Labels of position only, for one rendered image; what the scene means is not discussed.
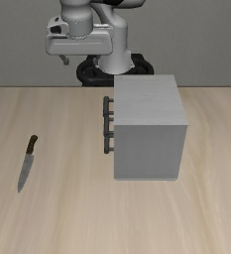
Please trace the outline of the grey cabinet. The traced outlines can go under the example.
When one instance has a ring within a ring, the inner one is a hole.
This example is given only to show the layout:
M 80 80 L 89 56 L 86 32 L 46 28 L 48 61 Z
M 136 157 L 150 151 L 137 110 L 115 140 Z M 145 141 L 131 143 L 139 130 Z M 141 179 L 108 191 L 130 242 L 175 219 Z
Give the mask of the grey cabinet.
M 188 122 L 172 75 L 114 77 L 114 178 L 178 178 Z

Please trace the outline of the brown-handled kitchen knife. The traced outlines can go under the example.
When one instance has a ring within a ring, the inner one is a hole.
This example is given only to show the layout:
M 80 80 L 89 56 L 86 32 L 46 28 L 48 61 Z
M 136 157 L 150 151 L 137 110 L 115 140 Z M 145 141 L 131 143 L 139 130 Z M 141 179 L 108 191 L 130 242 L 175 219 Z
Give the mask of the brown-handled kitchen knife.
M 27 146 L 26 155 L 25 155 L 21 173 L 18 179 L 17 191 L 21 191 L 23 189 L 27 181 L 27 178 L 29 176 L 30 169 L 34 162 L 33 153 L 34 153 L 34 148 L 37 141 L 38 141 L 38 136 L 32 135 Z

